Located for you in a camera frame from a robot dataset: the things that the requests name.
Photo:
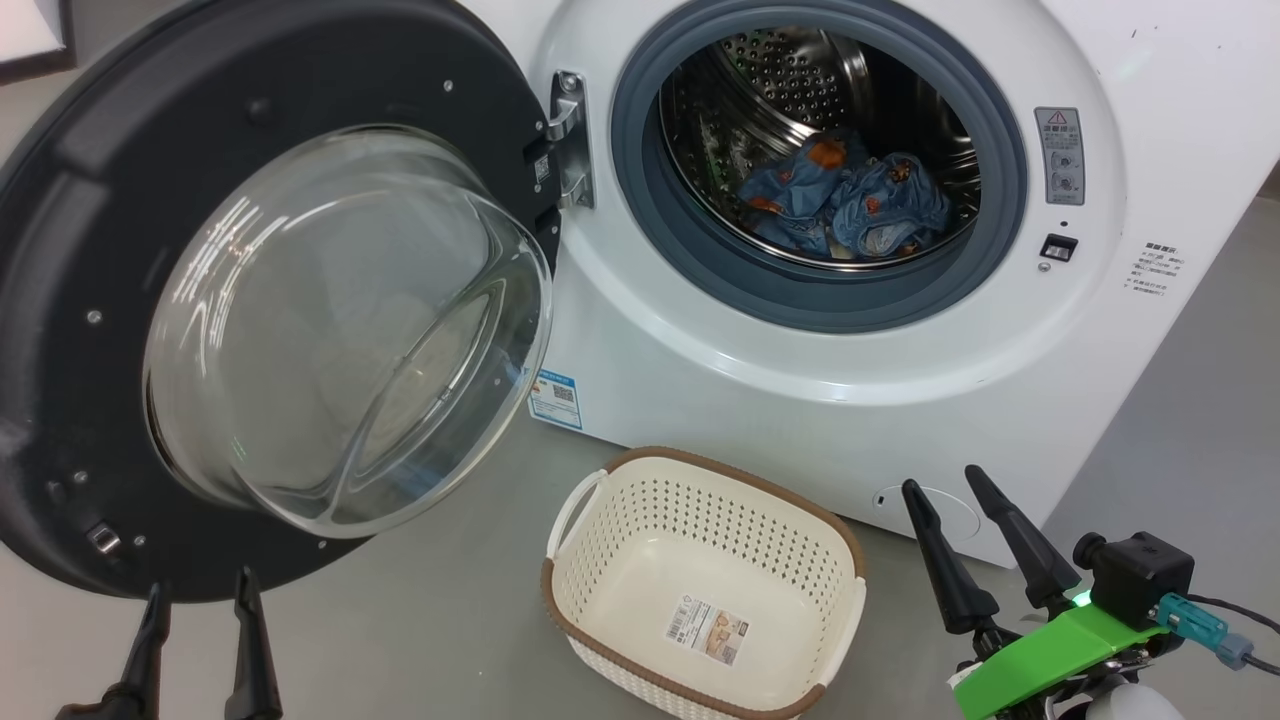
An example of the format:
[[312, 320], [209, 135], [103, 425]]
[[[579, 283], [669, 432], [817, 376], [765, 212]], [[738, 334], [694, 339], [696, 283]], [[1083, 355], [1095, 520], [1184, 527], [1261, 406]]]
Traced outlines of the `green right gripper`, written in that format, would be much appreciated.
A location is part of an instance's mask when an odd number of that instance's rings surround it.
[[1032, 607], [1065, 611], [1029, 635], [1011, 638], [995, 624], [998, 603], [964, 568], [942, 523], [914, 479], [902, 500], [947, 633], [974, 635], [975, 661], [948, 684], [964, 720], [1066, 720], [1059, 706], [1088, 696], [1083, 720], [1185, 720], [1158, 692], [1128, 682], [1152, 639], [1169, 629], [1156, 623], [1133, 630], [1093, 603], [1068, 597], [1080, 575], [1041, 529], [978, 465], [965, 478], [983, 514], [1006, 541], [1025, 580]]

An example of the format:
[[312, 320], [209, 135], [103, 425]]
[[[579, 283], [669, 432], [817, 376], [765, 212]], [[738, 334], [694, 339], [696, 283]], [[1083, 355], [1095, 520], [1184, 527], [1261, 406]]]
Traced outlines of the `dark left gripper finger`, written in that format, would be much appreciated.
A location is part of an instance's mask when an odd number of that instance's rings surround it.
[[225, 701], [225, 720], [282, 720], [283, 703], [260, 585], [248, 566], [243, 566], [237, 577], [234, 614], [239, 634], [236, 678]]
[[166, 583], [155, 583], [122, 679], [102, 697], [102, 720], [159, 720], [163, 648], [172, 626]]

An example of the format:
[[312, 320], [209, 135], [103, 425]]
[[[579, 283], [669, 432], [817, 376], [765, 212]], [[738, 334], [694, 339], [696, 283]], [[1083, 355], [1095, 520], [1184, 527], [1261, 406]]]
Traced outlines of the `black round glass washer door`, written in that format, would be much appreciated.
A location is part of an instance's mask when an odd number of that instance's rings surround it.
[[458, 0], [189, 0], [124, 38], [0, 168], [0, 547], [44, 575], [180, 603], [266, 589], [361, 547], [197, 496], [145, 416], [161, 283], [232, 191], [330, 131], [461, 151], [554, 252], [559, 161], [508, 47]]

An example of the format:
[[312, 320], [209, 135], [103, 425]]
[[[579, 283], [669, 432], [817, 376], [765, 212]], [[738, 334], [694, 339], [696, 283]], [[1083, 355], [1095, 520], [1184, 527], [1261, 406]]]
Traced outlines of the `white front-load washing machine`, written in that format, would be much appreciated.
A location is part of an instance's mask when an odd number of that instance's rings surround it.
[[[614, 90], [690, 1], [460, 0], [543, 97], [557, 70], [586, 82], [596, 204], [564, 215], [544, 361], [575, 379], [581, 432], [714, 457], [874, 525], [873, 496], [908, 479], [979, 516], [975, 464], [1046, 523], [1280, 160], [1280, 0], [895, 0], [995, 79], [1029, 184], [1014, 246], [975, 291], [859, 334], [733, 310], [634, 219]], [[1080, 208], [1044, 200], [1037, 108], [1079, 111]], [[1071, 261], [1041, 256], [1050, 233], [1079, 241]], [[989, 521], [957, 547], [1012, 565]]]

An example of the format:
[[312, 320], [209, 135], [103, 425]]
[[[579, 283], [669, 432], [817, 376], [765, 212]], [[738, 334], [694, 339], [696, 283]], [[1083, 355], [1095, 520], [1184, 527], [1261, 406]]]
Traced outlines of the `grey rubber door gasket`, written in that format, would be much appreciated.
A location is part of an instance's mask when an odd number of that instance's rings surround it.
[[[695, 50], [751, 26], [797, 20], [868, 40], [938, 86], [973, 133], [982, 209], [966, 238], [922, 260], [844, 273], [751, 249], [685, 190], [660, 147], [657, 96]], [[630, 53], [614, 90], [611, 150], [620, 191], [654, 249], [733, 310], [797, 331], [859, 334], [924, 320], [987, 281], [1014, 246], [1027, 205], [1027, 146], [979, 60], [933, 20], [895, 0], [691, 0]]]

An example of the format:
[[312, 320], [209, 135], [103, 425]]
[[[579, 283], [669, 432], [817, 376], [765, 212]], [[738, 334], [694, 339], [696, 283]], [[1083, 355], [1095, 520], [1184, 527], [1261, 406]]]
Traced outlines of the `stainless steel washing machine drum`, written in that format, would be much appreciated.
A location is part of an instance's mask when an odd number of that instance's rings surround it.
[[[920, 260], [966, 238], [980, 208], [980, 168], [945, 96], [895, 56], [828, 29], [783, 26], [714, 41], [662, 86], [660, 135], [684, 187], [751, 249], [836, 272]], [[741, 183], [812, 135], [855, 129], [872, 158], [909, 152], [952, 204], [947, 232], [906, 258], [859, 260], [833, 241], [832, 260], [783, 250], [739, 224]]]

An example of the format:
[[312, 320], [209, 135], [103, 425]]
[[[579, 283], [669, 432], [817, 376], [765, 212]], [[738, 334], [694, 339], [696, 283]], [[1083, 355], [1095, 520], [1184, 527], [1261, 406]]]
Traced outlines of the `metal door hinge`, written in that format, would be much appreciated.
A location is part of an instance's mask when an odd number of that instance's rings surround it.
[[593, 173], [586, 82], [580, 73], [557, 70], [550, 82], [550, 119], [545, 132], [559, 168], [562, 210], [594, 209]]

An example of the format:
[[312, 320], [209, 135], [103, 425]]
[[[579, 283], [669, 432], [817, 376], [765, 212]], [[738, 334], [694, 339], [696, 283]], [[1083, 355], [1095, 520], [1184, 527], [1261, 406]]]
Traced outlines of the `round white filter cover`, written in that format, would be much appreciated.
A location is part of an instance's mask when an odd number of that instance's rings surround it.
[[[931, 487], [923, 486], [922, 492], [931, 501], [941, 528], [952, 546], [978, 534], [980, 519], [968, 503]], [[870, 506], [879, 527], [900, 536], [915, 537], [901, 486], [891, 486], [878, 491], [873, 496]]]

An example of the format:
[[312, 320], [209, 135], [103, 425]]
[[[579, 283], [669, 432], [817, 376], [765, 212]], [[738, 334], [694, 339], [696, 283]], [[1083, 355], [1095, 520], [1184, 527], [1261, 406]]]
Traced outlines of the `paper basket label sticker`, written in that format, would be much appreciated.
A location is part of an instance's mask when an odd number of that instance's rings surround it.
[[666, 639], [732, 667], [751, 623], [690, 594], [681, 594], [666, 628]]

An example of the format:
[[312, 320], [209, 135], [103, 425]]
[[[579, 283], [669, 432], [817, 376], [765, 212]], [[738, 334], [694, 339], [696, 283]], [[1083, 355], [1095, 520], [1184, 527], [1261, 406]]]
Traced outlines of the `cream perforated laundry basket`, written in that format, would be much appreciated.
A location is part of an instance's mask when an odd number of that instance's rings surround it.
[[[840, 518], [659, 446], [577, 483], [540, 583], [586, 666], [678, 720], [801, 720], [841, 669], [868, 594], [861, 546]], [[751, 623], [732, 667], [666, 639], [681, 594]]]

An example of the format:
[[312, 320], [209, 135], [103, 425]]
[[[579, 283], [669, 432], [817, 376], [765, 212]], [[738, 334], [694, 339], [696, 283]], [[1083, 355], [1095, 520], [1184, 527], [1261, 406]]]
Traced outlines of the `blue energy label sticker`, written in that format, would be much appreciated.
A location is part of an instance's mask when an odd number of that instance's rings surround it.
[[540, 369], [527, 397], [530, 414], [539, 420], [568, 428], [582, 429], [582, 416], [573, 378]]

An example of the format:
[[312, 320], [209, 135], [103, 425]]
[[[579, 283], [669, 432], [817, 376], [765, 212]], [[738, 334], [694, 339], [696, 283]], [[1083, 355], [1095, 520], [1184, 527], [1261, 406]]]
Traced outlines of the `grey warning sticker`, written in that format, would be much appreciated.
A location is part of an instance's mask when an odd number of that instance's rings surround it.
[[1085, 150], [1075, 108], [1037, 108], [1036, 128], [1044, 164], [1044, 200], [1051, 205], [1085, 204]]

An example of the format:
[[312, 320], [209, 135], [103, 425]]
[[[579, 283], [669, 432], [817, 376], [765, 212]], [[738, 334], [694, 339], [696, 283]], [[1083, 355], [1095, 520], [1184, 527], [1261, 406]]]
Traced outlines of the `white board dark frame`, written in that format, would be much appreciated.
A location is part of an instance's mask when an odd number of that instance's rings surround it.
[[72, 0], [0, 0], [0, 87], [77, 64]]

